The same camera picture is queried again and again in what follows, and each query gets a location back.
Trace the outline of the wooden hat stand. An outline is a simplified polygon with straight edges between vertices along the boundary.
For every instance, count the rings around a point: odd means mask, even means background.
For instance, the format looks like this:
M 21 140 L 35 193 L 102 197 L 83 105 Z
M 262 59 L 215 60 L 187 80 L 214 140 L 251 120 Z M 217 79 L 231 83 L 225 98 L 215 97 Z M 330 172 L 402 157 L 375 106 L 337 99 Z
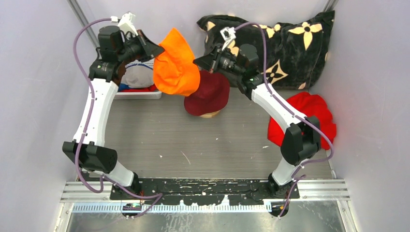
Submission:
M 202 115 L 200 115 L 200 117 L 201 118 L 213 118 L 216 115 L 218 115 L 220 112 L 221 112 L 221 110 L 218 110 L 218 111 L 214 111 L 214 112 L 211 112 L 211 113 L 202 114 Z

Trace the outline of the orange hat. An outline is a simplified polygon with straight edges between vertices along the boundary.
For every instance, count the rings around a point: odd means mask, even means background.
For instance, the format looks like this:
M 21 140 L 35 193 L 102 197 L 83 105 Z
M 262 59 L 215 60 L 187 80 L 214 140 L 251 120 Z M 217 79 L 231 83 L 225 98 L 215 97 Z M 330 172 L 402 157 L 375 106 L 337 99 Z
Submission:
M 199 68 L 194 54 L 182 34 L 173 28 L 160 43 L 164 52 L 154 59 L 153 82 L 169 95 L 184 97 L 194 93 L 200 84 Z

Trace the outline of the dark red bucket hat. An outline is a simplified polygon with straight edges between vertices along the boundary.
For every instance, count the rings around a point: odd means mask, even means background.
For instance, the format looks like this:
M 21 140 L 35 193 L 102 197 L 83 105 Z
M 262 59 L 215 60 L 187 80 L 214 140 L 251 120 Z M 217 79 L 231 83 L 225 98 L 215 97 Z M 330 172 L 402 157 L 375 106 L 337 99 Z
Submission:
M 184 98 L 184 108 L 193 116 L 222 110 L 228 103 L 230 83 L 221 73 L 200 71 L 198 89 Z

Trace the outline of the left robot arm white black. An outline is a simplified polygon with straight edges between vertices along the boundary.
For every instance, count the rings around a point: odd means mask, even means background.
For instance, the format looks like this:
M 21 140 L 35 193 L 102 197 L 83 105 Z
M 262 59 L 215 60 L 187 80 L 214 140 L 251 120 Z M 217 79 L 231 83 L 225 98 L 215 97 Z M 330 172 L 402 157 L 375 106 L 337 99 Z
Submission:
M 105 131 L 110 108 L 118 92 L 126 66 L 134 61 L 147 62 L 164 52 L 138 29 L 125 31 L 106 26 L 98 34 L 97 58 L 89 68 L 86 80 L 88 98 L 80 125 L 72 141 L 64 142 L 63 153 L 78 167 L 113 181 L 130 200 L 139 197 L 138 175 L 118 161 L 115 150 L 105 147 Z

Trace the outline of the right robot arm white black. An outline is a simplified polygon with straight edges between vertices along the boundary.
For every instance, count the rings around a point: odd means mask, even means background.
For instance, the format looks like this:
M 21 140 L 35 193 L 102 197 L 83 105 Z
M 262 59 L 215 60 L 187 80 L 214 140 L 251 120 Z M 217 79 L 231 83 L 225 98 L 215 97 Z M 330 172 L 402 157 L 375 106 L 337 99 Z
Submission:
M 290 189 L 297 168 L 321 148 L 319 120 L 315 116 L 306 117 L 275 92 L 258 69 L 259 57 L 253 45 L 240 46 L 235 56 L 217 44 L 193 63 L 210 73 L 224 71 L 235 75 L 240 92 L 261 106 L 279 125 L 284 134 L 280 145 L 282 158 L 268 176 L 266 188 L 273 198 L 281 198 Z

